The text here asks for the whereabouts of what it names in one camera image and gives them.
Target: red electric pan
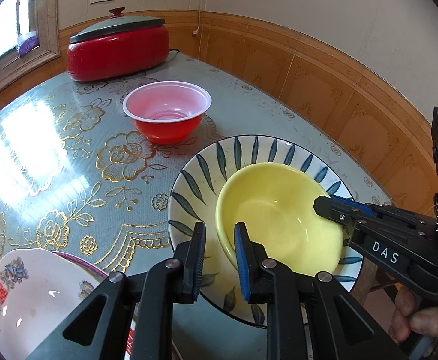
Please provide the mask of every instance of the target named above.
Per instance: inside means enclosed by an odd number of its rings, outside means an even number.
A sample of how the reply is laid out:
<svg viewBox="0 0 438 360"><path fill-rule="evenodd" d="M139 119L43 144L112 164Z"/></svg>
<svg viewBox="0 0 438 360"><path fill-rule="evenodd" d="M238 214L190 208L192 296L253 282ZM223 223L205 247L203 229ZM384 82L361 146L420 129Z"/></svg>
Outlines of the red electric pan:
<svg viewBox="0 0 438 360"><path fill-rule="evenodd" d="M71 36L68 72L75 81L96 81L149 69L169 54L164 19L124 16L125 8L110 10L111 19Z"/></svg>

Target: wall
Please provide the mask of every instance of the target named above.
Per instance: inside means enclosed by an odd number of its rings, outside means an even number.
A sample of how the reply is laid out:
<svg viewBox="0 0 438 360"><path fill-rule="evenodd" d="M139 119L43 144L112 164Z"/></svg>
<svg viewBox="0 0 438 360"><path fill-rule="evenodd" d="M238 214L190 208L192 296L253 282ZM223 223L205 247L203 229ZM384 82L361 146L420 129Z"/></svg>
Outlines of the wall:
<svg viewBox="0 0 438 360"><path fill-rule="evenodd" d="M433 215L437 177L427 120L400 93L354 58L276 24L204 12L143 11L164 17L177 48L279 98L334 138L400 207ZM0 107L66 69L69 37L101 19L59 32L61 58L0 93ZM296 117L288 112L289 117ZM333 152L341 155L341 150Z"/></svg>
<svg viewBox="0 0 438 360"><path fill-rule="evenodd" d="M108 10L197 9L198 0L58 0L59 29ZM357 59L432 120L438 105L438 9L431 0L203 0L205 9L276 23Z"/></svg>

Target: window frame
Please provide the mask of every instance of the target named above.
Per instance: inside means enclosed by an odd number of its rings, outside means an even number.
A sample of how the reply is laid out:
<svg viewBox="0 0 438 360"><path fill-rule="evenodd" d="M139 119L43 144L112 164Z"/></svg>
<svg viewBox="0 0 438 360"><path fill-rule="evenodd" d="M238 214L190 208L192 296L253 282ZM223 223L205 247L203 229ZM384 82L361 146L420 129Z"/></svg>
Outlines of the window frame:
<svg viewBox="0 0 438 360"><path fill-rule="evenodd" d="M23 57L19 57L15 49L0 57L0 91L18 78L61 55L57 30L57 0L31 2L33 8L35 7L35 14L31 15L30 23L36 23L40 45Z"/></svg>

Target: red pot body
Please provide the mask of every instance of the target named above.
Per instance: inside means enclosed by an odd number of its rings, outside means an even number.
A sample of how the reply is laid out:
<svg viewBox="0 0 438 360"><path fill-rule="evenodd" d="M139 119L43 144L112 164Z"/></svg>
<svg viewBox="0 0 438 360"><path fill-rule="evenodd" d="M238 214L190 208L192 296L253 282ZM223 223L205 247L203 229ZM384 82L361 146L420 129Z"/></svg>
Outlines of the red pot body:
<svg viewBox="0 0 438 360"><path fill-rule="evenodd" d="M67 70L75 81L103 80L149 69L168 55L167 28L144 28L70 44Z"/></svg>
<svg viewBox="0 0 438 360"><path fill-rule="evenodd" d="M149 123L136 119L133 119L133 122L139 132L143 133L151 142L166 145L184 140L199 126L202 115L181 122Z"/></svg>

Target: yellow bowl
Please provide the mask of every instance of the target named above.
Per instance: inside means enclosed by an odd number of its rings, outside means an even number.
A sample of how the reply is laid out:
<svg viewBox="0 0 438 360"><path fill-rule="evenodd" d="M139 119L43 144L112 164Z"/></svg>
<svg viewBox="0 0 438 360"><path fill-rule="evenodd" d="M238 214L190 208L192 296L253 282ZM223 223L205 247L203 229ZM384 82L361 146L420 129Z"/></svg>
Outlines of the yellow bowl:
<svg viewBox="0 0 438 360"><path fill-rule="evenodd" d="M314 212L314 200L328 193L306 173L282 163L255 163L236 172L216 206L219 242L237 268L234 226L244 222L268 257L294 272L332 273L342 250L342 227Z"/></svg>

